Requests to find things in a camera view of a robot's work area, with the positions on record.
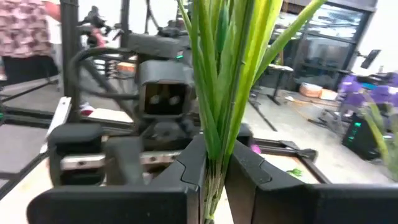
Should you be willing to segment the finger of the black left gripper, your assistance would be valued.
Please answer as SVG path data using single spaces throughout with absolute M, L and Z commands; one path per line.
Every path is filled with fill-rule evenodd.
M 104 145 L 107 185 L 144 185 L 140 137 L 117 137 Z

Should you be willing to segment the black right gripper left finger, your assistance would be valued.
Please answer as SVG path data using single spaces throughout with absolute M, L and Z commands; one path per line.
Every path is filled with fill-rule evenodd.
M 202 224 L 206 149 L 201 134 L 145 185 L 70 185 L 36 196 L 29 224 Z

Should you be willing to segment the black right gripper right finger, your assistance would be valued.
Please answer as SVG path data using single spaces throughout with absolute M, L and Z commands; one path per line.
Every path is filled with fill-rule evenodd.
M 306 184 L 240 142 L 225 189 L 234 224 L 398 224 L 398 185 Z

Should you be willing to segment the blue artificial flower bunch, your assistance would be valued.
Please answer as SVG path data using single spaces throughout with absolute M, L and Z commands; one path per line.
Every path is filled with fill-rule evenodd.
M 357 76 L 348 75 L 341 81 L 339 95 L 340 118 L 351 113 L 351 120 L 356 114 L 367 121 L 381 153 L 380 159 L 371 161 L 380 161 L 388 177 L 398 182 L 398 89 L 384 83 L 361 83 Z

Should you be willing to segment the black box with green lights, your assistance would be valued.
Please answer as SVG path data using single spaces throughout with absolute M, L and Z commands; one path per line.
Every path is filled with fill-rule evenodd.
M 342 139 L 342 145 L 365 161 L 380 159 L 381 153 L 367 121 L 354 114 Z

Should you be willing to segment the person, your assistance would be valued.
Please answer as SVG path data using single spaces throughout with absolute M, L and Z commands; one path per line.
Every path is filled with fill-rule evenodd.
M 64 93 L 60 0 L 0 0 L 0 81 L 13 73 L 58 75 Z

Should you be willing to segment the black side table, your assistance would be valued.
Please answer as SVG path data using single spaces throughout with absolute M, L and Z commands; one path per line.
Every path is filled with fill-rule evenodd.
M 278 94 L 280 84 L 282 81 L 282 77 L 284 76 L 285 73 L 292 73 L 294 70 L 291 67 L 288 66 L 283 66 L 283 65 L 274 65 L 274 64 L 269 64 L 268 66 L 269 70 L 277 71 L 278 76 L 277 76 L 277 81 L 275 84 L 274 92 L 272 95 L 267 94 L 268 99 L 273 101 L 277 106 L 280 106 L 280 102 L 276 99 L 276 96 Z

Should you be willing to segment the black glass-door cabinet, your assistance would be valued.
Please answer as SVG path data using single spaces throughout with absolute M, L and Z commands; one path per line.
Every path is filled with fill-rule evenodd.
M 358 55 L 378 0 L 327 0 L 306 23 L 297 47 L 294 84 L 336 90 Z

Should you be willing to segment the silver aluminium bracket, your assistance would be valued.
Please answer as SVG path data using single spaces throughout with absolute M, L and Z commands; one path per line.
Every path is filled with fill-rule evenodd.
M 69 116 L 70 113 L 70 108 L 71 108 L 71 97 L 67 97 L 67 96 L 63 96 L 60 98 L 57 108 L 54 112 L 53 118 L 51 120 L 50 126 L 47 130 L 47 134 L 45 137 L 45 141 L 42 145 L 42 147 L 40 148 L 39 153 L 40 154 L 44 154 L 45 152 L 47 152 L 48 146 L 48 138 L 50 136 L 50 133 L 58 126 L 64 124 Z

